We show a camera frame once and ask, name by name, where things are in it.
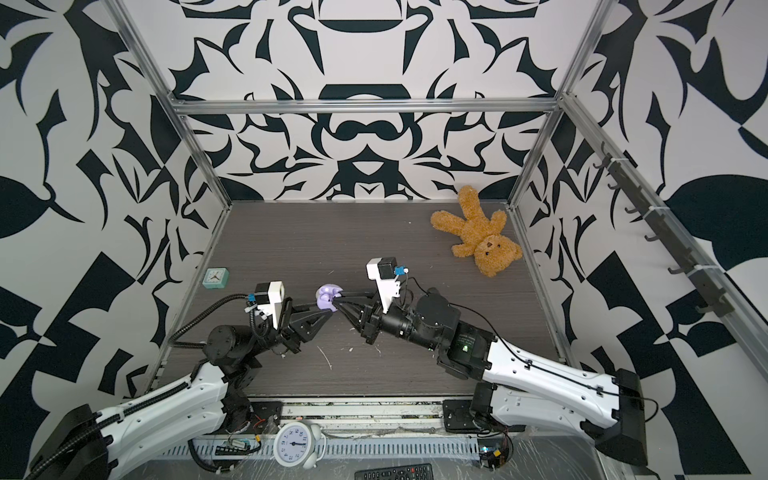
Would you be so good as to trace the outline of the purple earbud charging case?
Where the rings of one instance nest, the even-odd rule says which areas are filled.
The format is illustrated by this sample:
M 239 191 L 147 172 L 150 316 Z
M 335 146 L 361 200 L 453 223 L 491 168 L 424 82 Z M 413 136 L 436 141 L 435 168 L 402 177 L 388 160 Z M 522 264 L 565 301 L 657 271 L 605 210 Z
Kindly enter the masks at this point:
M 332 312 L 337 311 L 337 307 L 334 305 L 334 300 L 341 296 L 343 288 L 336 284 L 324 284 L 315 294 L 316 305 L 321 310 L 330 310 Z

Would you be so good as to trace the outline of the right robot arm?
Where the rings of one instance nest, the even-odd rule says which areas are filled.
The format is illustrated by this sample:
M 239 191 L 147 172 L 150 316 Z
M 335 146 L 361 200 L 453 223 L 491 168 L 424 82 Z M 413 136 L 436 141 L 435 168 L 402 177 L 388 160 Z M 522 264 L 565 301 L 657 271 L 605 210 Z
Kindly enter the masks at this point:
M 341 312 L 367 343 L 388 333 L 435 352 L 460 379 L 477 381 L 475 411 L 499 425 L 525 416 L 501 407 L 503 389 L 536 394 L 562 408 L 560 419 L 593 440 L 602 454 L 638 467 L 648 464 L 645 406 L 639 376 L 626 369 L 588 372 L 531 354 L 462 320 L 457 305 L 429 289 L 412 306 L 384 304 L 376 291 L 320 294 L 317 304 Z

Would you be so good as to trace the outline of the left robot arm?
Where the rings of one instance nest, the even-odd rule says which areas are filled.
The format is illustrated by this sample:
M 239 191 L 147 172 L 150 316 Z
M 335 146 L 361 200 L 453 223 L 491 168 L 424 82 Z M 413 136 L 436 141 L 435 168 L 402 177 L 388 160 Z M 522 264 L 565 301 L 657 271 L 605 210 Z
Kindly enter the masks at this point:
M 254 295 L 244 299 L 250 323 L 215 327 L 197 344 L 204 358 L 190 374 L 114 407 L 82 405 L 66 414 L 30 461 L 28 478 L 120 479 L 174 446 L 248 426 L 244 389 L 261 366 L 259 355 L 279 345 L 299 352 L 333 312 L 285 299 L 278 317 L 262 317 Z

